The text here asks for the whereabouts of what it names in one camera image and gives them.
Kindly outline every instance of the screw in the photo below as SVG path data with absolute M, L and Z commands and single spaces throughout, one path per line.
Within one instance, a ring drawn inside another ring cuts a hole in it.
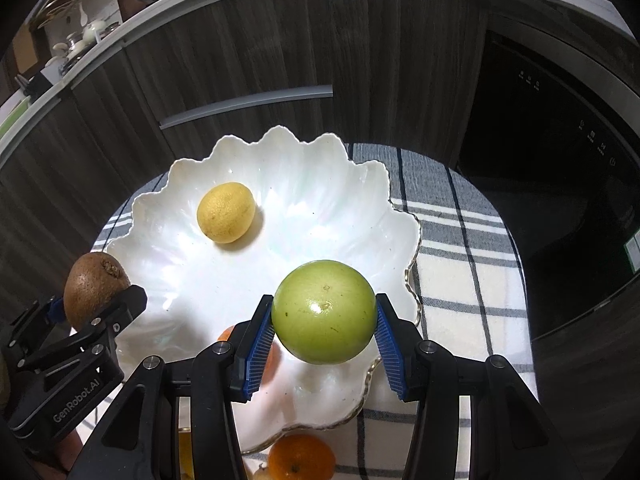
M 216 341 L 211 345 L 211 350 L 213 350 L 214 354 L 226 354 L 231 350 L 231 345 L 227 341 Z
M 424 341 L 420 341 L 418 348 L 425 354 L 435 354 L 438 349 L 438 345 L 429 339 L 425 339 Z
M 504 368 L 507 365 L 507 359 L 501 355 L 492 355 L 489 357 L 489 362 L 496 368 Z
M 150 355 L 144 361 L 142 361 L 143 367 L 147 370 L 153 370 L 160 364 L 160 358 L 157 355 Z

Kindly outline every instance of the fruit bowl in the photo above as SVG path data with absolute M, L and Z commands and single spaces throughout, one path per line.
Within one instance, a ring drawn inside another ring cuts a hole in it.
M 257 209 L 239 240 L 217 245 L 199 229 L 196 210 L 213 186 L 241 182 Z M 144 287 L 146 311 L 118 336 L 126 376 L 148 355 L 193 357 L 229 326 L 250 319 L 263 294 L 312 260 L 337 260 L 359 271 L 375 293 L 385 292 L 398 316 L 418 323 L 420 304 L 408 284 L 420 243 L 417 219 L 393 208 L 384 164 L 355 164 L 342 141 L 324 134 L 300 142 L 276 126 L 248 144 L 222 137 L 204 160 L 176 160 L 167 184 L 138 196 L 133 224 L 106 251 Z M 262 450 L 284 431 L 328 429 L 362 407 L 380 362 L 372 339 L 339 365 L 298 360 L 277 338 L 268 381 L 247 404 L 234 404 L 242 452 Z M 187 399 L 180 426 L 188 428 Z

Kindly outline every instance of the mandarin orange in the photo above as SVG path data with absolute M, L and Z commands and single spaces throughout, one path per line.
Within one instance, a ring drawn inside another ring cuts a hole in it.
M 231 336 L 231 333 L 234 330 L 235 325 L 230 326 L 225 329 L 225 331 L 220 334 L 218 341 L 226 341 Z M 262 372 L 262 384 L 267 384 L 269 381 L 273 379 L 273 376 L 276 373 L 276 368 L 278 368 L 278 364 L 280 363 L 280 348 L 275 343 L 271 344 L 271 350 L 269 351 L 269 355 L 267 356 L 267 362 L 264 365 L 264 371 Z
M 287 435 L 271 446 L 267 464 L 273 480 L 330 480 L 335 455 L 316 436 Z

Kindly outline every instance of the plaid tablecloth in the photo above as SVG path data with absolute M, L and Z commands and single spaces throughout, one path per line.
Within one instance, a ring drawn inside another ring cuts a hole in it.
M 422 242 L 412 271 L 414 290 L 424 307 L 420 330 L 453 354 L 484 360 L 504 355 L 536 394 L 524 276 L 513 241 L 495 209 L 457 173 L 423 155 L 389 146 L 351 144 L 356 162 L 377 159 L 391 178 L 396 208 L 422 223 Z M 114 213 L 94 250 L 103 250 L 131 226 L 131 203 L 140 193 L 159 190 L 160 175 Z M 105 400 L 78 428 L 85 440 L 115 395 Z M 320 436 L 334 450 L 335 479 L 400 478 L 404 469 L 415 403 L 403 403 L 388 387 L 382 366 L 372 380 L 364 409 L 347 424 Z M 251 455 L 252 469 L 266 459 Z M 470 403 L 460 403 L 460 439 L 456 478 L 468 478 Z

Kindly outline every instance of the green fruit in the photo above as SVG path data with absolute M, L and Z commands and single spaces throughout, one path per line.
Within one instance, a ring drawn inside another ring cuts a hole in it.
M 271 308 L 280 342 L 298 359 L 316 365 L 358 355 L 369 344 L 377 320 L 369 282 L 332 260 L 309 262 L 289 273 Z

